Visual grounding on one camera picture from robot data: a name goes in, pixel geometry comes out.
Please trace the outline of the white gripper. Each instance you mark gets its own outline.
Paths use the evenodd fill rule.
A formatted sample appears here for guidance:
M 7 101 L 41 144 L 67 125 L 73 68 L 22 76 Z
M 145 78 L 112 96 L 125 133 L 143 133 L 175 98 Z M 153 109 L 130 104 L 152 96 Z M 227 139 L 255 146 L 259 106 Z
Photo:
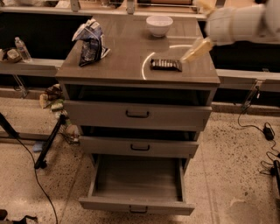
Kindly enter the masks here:
M 198 59 L 217 46 L 231 45 L 236 41 L 252 41 L 257 33 L 257 8 L 254 6 L 216 9 L 206 0 L 195 0 L 199 12 L 207 16 L 205 32 L 208 38 L 197 38 L 180 58 L 181 63 Z

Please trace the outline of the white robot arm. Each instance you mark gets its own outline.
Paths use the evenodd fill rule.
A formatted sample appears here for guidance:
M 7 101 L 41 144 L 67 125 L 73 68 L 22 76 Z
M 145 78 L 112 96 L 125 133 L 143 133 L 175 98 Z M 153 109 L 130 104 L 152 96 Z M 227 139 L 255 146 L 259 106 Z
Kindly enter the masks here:
M 214 8 L 204 0 L 196 0 L 195 4 L 206 14 L 206 37 L 193 42 L 180 58 L 182 63 L 196 60 L 214 46 L 238 41 L 277 43 L 280 40 L 280 0 L 241 8 Z

